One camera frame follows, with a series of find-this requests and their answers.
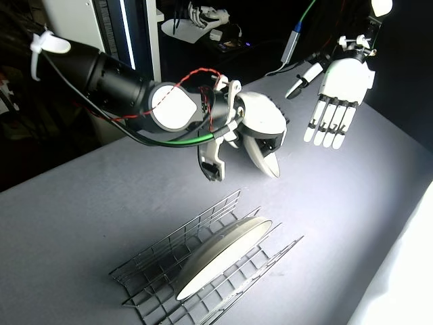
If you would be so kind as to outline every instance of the table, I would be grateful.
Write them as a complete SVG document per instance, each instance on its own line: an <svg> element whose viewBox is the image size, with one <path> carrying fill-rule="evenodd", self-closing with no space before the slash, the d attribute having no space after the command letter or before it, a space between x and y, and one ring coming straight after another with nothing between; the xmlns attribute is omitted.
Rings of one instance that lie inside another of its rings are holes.
<svg viewBox="0 0 433 325"><path fill-rule="evenodd" d="M247 87L291 119L281 178L224 145L226 180L196 149L121 139L0 194L0 324L140 324L108 272L224 196L258 205L297 244L218 324L345 324L433 178L433 156L366 105L338 151L303 142L320 79L283 98L303 65Z"/></svg>

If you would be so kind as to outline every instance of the robotic arm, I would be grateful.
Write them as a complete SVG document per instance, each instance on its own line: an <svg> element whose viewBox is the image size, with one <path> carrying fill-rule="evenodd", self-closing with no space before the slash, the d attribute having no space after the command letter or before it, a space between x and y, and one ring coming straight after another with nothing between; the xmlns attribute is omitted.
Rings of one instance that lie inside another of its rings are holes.
<svg viewBox="0 0 433 325"><path fill-rule="evenodd" d="M209 180L225 177L225 163L218 157L220 145L227 141L237 148L241 139L259 169L271 177L279 176L275 151L286 135L286 120L268 97L241 93L239 81L229 82L219 72L201 68L197 71L217 75L213 89L187 91L180 83L155 83L94 47L62 39L50 31L34 35L30 48L34 80L53 82L60 76L93 114L142 144L199 146L200 167ZM226 87L227 95L222 92ZM125 118L127 125L108 113ZM176 138L162 141L146 137L131 129L130 121L135 129L172 133ZM200 130L207 130L207 134L183 139Z"/></svg>
<svg viewBox="0 0 433 325"><path fill-rule="evenodd" d="M368 68L366 60L376 55L372 48L374 36L391 9L392 0L371 0L367 36L359 35L356 39L341 36L338 45L342 47L344 57L333 61L329 67L323 62L314 64L287 92L287 98L294 97L327 68L319 88L319 100L304 134L305 142L314 137L316 146L341 147L357 107L373 86L375 72Z"/></svg>

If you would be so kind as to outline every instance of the wire dish rack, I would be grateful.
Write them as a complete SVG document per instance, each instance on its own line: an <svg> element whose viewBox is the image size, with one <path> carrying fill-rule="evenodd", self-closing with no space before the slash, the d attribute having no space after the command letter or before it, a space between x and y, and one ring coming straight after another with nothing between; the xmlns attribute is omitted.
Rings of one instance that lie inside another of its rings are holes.
<svg viewBox="0 0 433 325"><path fill-rule="evenodd" d="M238 190L191 221L110 272L127 290L123 306L137 310L145 325L214 324L242 295L268 272L302 237L270 256L260 244L279 225L223 274L196 294L178 301L173 283L188 257L221 228L237 221L233 213ZM245 217L258 213L253 210Z"/></svg>

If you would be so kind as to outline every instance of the dish rack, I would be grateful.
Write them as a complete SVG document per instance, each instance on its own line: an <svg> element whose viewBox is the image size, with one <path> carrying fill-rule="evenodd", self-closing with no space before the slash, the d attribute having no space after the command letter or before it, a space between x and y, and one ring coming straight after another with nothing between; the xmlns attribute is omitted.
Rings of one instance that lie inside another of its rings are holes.
<svg viewBox="0 0 433 325"><path fill-rule="evenodd" d="M134 308L145 325L214 324L302 237L274 255L262 243L281 224L269 230L260 242L223 274L196 294L178 301L173 283L188 257L221 228L237 221L233 213L239 201L238 190L200 213L197 217L123 263L110 275L127 291L122 303ZM255 216L260 207L245 217Z"/></svg>

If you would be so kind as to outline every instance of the led light strip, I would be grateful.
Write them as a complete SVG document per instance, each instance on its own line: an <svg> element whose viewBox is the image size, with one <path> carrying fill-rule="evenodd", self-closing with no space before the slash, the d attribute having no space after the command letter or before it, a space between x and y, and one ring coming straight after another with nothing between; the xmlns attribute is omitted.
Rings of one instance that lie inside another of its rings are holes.
<svg viewBox="0 0 433 325"><path fill-rule="evenodd" d="M128 18L127 18L127 11L124 8L124 0L120 0L120 10L122 12L124 33L127 36L127 45L128 45L129 59L131 60L131 68L135 70L133 47L131 45L131 38L129 36Z"/></svg>

